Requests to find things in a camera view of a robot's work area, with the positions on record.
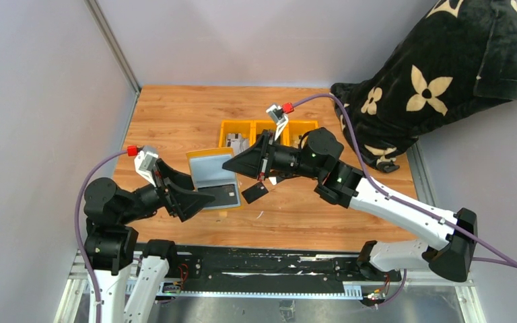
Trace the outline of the black credit card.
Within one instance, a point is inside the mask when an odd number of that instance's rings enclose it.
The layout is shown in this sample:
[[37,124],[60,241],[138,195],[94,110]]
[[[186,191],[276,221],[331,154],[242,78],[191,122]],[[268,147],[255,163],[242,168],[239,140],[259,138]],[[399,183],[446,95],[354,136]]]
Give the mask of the black credit card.
[[252,204],[269,193],[264,182],[259,181],[256,184],[242,191],[242,197],[247,204]]
[[201,187],[199,192],[213,195],[215,198],[204,207],[204,210],[231,209],[241,206],[239,191],[235,184]]

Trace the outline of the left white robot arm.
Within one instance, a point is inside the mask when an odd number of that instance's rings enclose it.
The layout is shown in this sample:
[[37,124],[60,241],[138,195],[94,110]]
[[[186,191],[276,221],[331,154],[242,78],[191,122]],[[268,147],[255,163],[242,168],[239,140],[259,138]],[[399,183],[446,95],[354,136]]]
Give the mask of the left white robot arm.
[[153,217],[159,209],[186,221],[215,201],[212,194],[196,191],[188,174],[160,158],[149,162],[146,170],[151,182],[133,192],[106,177],[95,179],[83,192],[88,232],[83,259],[92,285],[91,322],[147,322],[164,278],[177,272],[181,279],[188,277],[173,241],[150,240],[142,251],[134,288],[126,294],[139,236],[130,224]]

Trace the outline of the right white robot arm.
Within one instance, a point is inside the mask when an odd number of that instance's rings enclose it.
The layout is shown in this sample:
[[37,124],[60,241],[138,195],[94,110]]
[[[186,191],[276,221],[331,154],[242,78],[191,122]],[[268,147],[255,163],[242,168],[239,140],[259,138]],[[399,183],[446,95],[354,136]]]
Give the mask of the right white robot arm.
[[437,276],[465,282],[473,260],[477,216],[462,208],[447,211],[416,201],[375,181],[339,158],[344,146],[324,127],[306,135],[303,147],[281,145],[271,131],[223,163],[223,169],[257,180],[271,176],[305,177],[317,181],[315,193],[331,205],[363,211],[389,221],[417,236],[416,240],[366,242],[357,271],[374,281],[393,270],[429,269]]

